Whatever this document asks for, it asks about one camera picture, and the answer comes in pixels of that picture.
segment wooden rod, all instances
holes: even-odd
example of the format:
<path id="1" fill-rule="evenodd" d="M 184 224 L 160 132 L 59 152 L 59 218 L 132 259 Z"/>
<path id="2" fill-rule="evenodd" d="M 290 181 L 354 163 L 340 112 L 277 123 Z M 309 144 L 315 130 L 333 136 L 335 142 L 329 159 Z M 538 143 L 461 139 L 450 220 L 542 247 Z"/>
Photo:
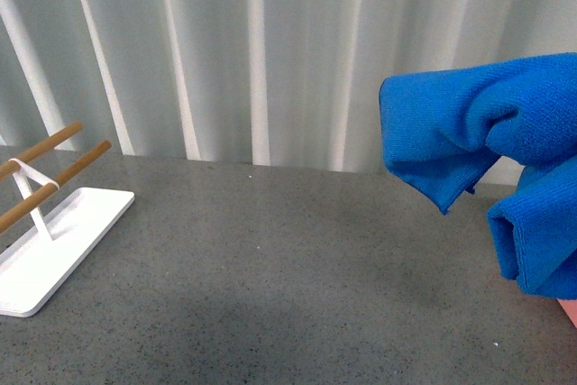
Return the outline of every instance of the wooden rod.
<path id="1" fill-rule="evenodd" d="M 62 171 L 54 180 L 61 187 L 66 184 L 69 180 L 74 178 L 88 165 L 92 164 L 100 155 L 108 151 L 112 147 L 112 144 L 108 140 L 104 140 L 98 146 L 96 146 L 92 151 L 83 155 L 78 161 L 73 163 L 70 167 Z"/>
<path id="2" fill-rule="evenodd" d="M 38 144 L 32 146 L 29 150 L 22 152 L 16 157 L 16 159 L 29 163 L 32 160 L 40 157 L 44 153 L 51 151 L 56 146 L 66 141 L 74 134 L 82 130 L 82 124 L 80 122 L 75 122 L 69 126 L 61 129 L 57 133 L 51 135 L 47 139 L 41 141 Z M 20 165 L 16 161 L 8 161 L 0 166 L 0 181 L 6 179 L 8 176 L 12 175 L 20 169 Z"/>
<path id="3" fill-rule="evenodd" d="M 62 171 L 54 180 L 62 187 L 69 180 L 74 178 L 80 171 L 86 168 L 91 162 L 96 160 L 100 155 L 109 150 L 111 144 L 104 141 L 96 146 L 92 151 L 82 156 L 78 161 L 73 163 L 67 169 Z M 23 216 L 36 209 L 44 200 L 54 194 L 58 189 L 52 183 L 37 189 L 25 200 L 0 216 L 0 234 L 6 229 L 20 221 Z"/>

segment blue microfiber towel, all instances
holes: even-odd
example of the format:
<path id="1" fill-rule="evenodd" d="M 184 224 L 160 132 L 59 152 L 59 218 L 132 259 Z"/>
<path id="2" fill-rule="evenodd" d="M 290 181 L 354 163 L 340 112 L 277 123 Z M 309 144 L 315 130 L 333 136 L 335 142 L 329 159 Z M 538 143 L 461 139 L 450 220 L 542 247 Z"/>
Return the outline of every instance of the blue microfiber towel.
<path id="1" fill-rule="evenodd" d="M 387 78 L 383 159 L 446 213 L 501 155 L 547 165 L 577 154 L 577 54 Z"/>
<path id="2" fill-rule="evenodd" d="M 501 275 L 527 294 L 576 299 L 577 157 L 544 176 L 529 170 L 487 213 Z"/>
<path id="3" fill-rule="evenodd" d="M 388 78 L 380 114 L 385 166 L 444 214 L 501 155 L 526 165 L 488 213 L 501 273 L 577 298 L 577 54 Z"/>

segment curtain fold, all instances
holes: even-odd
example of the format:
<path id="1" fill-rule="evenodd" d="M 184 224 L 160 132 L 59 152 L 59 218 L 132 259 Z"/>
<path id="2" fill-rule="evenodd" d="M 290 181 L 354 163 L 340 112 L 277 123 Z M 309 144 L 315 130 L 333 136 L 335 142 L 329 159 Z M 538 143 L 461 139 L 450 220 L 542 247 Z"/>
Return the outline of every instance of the curtain fold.
<path id="1" fill-rule="evenodd" d="M 576 51 L 574 0 L 0 0 L 0 144 L 376 172 L 390 75 Z M 515 183 L 502 161 L 485 178 Z"/>

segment gray countertop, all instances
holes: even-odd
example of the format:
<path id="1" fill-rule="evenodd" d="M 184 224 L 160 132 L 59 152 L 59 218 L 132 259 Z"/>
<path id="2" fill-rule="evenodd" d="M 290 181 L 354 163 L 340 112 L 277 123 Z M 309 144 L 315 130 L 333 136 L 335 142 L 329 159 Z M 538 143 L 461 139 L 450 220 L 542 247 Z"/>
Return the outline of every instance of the gray countertop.
<path id="1" fill-rule="evenodd" d="M 577 329 L 499 276 L 494 199 L 441 216 L 390 175 L 108 153 L 43 208 L 80 186 L 136 199 L 38 314 L 0 316 L 2 384 L 577 381 Z"/>

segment white base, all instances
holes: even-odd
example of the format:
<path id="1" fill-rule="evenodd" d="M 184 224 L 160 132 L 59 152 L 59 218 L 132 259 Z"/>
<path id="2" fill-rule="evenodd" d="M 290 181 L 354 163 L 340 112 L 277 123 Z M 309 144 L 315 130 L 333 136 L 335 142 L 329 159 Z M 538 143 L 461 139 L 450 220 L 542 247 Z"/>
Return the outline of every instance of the white base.
<path id="1" fill-rule="evenodd" d="M 79 188 L 44 218 L 52 241 L 36 227 L 0 254 L 0 315 L 32 316 L 134 201 L 134 193 Z"/>

